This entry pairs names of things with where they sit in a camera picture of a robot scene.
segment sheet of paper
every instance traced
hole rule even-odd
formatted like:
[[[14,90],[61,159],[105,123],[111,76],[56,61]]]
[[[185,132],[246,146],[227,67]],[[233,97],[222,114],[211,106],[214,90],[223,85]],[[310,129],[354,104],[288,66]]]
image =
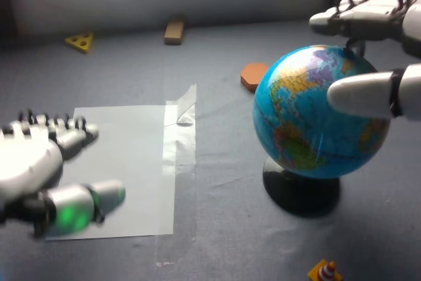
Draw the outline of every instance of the sheet of paper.
[[[163,177],[162,160],[164,118],[175,118],[177,106],[77,108],[78,115],[98,125],[99,139],[65,164],[60,185],[116,178],[126,186],[126,200],[101,227],[57,239],[172,234],[175,169]]]

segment gray tablecloth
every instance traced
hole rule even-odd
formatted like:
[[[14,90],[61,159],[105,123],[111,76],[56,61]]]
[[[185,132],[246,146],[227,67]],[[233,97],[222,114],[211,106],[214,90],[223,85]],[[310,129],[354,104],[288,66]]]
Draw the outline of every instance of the gray tablecloth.
[[[28,107],[54,114],[164,104],[197,84],[196,175],[177,179],[174,235],[38,243],[30,227],[10,223],[0,230],[3,280],[298,281],[323,258],[346,280],[419,280],[419,124],[393,121],[381,151],[341,179],[340,201],[326,216],[288,214],[263,188],[266,153],[241,69],[320,43],[345,39],[290,22],[192,29],[179,47],[151,32],[97,35],[88,55],[61,41],[0,53],[3,123]],[[416,61],[391,41],[370,43],[366,56],[380,70]]]

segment orange striped cone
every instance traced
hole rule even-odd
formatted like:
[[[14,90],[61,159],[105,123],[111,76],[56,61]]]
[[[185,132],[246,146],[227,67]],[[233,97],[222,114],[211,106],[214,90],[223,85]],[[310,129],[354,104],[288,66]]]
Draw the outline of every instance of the orange striped cone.
[[[336,264],[334,261],[320,267],[318,269],[318,279],[319,281],[334,281],[335,280],[335,270]]]

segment black globe base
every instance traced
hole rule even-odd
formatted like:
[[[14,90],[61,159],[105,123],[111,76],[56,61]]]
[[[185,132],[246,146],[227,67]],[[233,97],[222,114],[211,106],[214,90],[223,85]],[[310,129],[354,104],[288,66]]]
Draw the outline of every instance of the black globe base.
[[[277,205],[304,217],[325,215],[339,200],[339,178],[302,177],[283,169],[270,157],[264,162],[263,184]]]

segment orange hexagon block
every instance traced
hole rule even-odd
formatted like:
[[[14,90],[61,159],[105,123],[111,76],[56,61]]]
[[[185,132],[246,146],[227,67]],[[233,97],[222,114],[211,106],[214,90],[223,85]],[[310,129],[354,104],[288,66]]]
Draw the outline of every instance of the orange hexagon block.
[[[251,92],[255,92],[263,76],[268,72],[269,66],[264,63],[251,63],[245,65],[241,72],[241,83]]]

